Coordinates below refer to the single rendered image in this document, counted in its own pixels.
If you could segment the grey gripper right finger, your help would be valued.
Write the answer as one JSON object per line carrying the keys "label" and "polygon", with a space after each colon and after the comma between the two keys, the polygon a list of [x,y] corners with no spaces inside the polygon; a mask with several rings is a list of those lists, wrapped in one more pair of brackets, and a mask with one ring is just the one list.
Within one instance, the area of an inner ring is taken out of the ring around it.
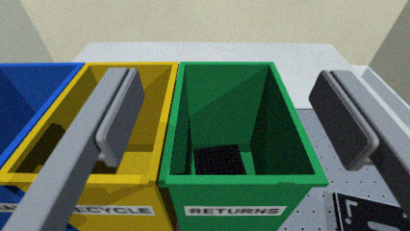
{"label": "grey gripper right finger", "polygon": [[349,70],[322,70],[309,101],[348,171],[375,166],[410,221],[410,138]]}

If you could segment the grey flat base plate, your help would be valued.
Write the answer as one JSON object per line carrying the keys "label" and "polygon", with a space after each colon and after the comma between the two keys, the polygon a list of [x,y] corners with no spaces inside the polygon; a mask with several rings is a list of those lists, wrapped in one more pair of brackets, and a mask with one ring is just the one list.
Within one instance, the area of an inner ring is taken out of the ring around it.
{"label": "grey flat base plate", "polygon": [[346,170],[314,109],[295,108],[329,182],[326,188],[312,188],[277,231],[338,231],[333,193],[398,205],[375,166]]}

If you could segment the black well plate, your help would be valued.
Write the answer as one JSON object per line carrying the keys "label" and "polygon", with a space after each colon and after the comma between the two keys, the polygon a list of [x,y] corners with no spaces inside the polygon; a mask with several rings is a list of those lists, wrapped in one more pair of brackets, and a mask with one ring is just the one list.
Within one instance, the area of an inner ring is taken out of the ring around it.
{"label": "black well plate", "polygon": [[237,144],[198,148],[193,158],[196,175],[246,175]]}

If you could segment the blue bin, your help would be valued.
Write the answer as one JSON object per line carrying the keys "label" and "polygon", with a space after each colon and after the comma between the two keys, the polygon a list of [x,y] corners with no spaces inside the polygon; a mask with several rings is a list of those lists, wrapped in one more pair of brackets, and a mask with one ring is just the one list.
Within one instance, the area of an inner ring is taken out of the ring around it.
{"label": "blue bin", "polygon": [[[84,65],[0,64],[0,169]],[[0,231],[24,194],[17,186],[0,186]]]}

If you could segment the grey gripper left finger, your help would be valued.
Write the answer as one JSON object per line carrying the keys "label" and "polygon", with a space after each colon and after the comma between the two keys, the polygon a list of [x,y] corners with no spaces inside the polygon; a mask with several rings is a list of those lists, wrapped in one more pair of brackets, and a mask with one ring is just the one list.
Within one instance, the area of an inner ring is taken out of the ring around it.
{"label": "grey gripper left finger", "polygon": [[1,231],[65,231],[96,161],[121,163],[143,100],[135,67],[109,67]]}

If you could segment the yellow recycle bin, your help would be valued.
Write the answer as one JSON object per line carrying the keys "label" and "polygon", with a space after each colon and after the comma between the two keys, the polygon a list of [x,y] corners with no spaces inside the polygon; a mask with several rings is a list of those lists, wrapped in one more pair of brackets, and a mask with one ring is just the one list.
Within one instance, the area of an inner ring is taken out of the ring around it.
{"label": "yellow recycle bin", "polygon": [[179,62],[86,63],[0,169],[0,185],[28,191],[109,67],[135,67],[144,100],[121,164],[96,161],[68,223],[80,231],[176,231],[169,190],[158,182]]}

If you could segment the green returns bin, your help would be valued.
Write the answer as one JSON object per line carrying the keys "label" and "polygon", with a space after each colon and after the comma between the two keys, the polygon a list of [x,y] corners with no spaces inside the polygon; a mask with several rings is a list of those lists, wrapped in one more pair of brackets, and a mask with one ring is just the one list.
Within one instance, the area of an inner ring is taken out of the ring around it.
{"label": "green returns bin", "polygon": [[[195,149],[231,144],[247,175],[195,174]],[[181,231],[277,231],[328,184],[274,62],[180,62],[158,185]]]}

